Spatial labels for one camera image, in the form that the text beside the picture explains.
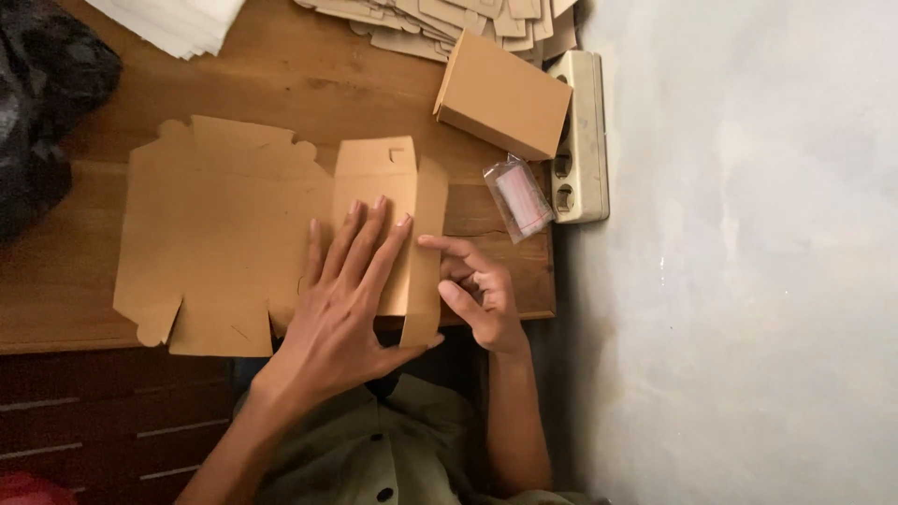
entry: red fabric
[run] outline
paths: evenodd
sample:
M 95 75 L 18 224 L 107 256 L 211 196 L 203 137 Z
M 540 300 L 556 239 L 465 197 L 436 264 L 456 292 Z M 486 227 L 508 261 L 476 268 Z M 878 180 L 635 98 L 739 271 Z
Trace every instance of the red fabric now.
M 28 472 L 0 474 L 0 505 L 78 505 L 75 493 Z

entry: white paper stack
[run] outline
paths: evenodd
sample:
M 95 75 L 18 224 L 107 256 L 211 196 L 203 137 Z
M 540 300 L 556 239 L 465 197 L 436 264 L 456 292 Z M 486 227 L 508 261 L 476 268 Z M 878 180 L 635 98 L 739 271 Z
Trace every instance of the white paper stack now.
M 176 58 L 218 54 L 245 0 L 87 0 Z
M 448 61 L 463 29 L 494 40 L 536 66 L 577 46 L 576 0 L 295 1 L 318 13 L 349 19 L 355 33 L 371 35 L 372 46 L 436 61 Z

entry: small plastic packet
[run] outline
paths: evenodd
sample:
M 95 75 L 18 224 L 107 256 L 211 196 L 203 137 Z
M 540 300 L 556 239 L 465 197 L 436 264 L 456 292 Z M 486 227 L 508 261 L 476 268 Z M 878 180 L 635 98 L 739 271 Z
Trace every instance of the small plastic packet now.
M 483 169 L 483 178 L 506 222 L 513 244 L 542 230 L 555 218 L 524 160 L 508 155 L 504 163 Z

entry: person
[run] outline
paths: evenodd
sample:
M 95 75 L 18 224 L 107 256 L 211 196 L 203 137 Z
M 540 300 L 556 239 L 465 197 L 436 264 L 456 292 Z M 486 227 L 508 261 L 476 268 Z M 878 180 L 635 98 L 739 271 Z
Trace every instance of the person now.
M 451 389 L 402 374 L 386 396 L 363 385 L 442 343 L 382 347 L 374 314 L 412 218 L 354 201 L 325 253 L 310 225 L 308 282 L 280 348 L 252 379 L 230 428 L 176 503 L 569 504 L 551 492 L 530 344 L 502 265 L 470 242 L 418 236 L 442 252 L 442 299 L 489 352 L 487 469 L 468 462 L 473 409 Z

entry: cardboard box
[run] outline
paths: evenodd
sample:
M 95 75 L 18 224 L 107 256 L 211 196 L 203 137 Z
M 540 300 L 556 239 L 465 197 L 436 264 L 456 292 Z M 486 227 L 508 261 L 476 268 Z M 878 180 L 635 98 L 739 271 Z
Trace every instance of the cardboard box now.
M 113 307 L 141 343 L 270 356 L 304 289 L 309 220 L 332 231 L 352 199 L 384 194 L 389 221 L 408 212 L 413 235 L 442 234 L 448 177 L 411 137 L 344 141 L 333 175 L 315 155 L 289 130 L 202 116 L 131 152 Z M 378 314 L 406 316 L 401 345 L 433 338 L 439 262 L 408 244 L 396 261 Z
M 525 160 L 555 157 L 571 87 L 464 31 L 436 97 L 436 119 Z

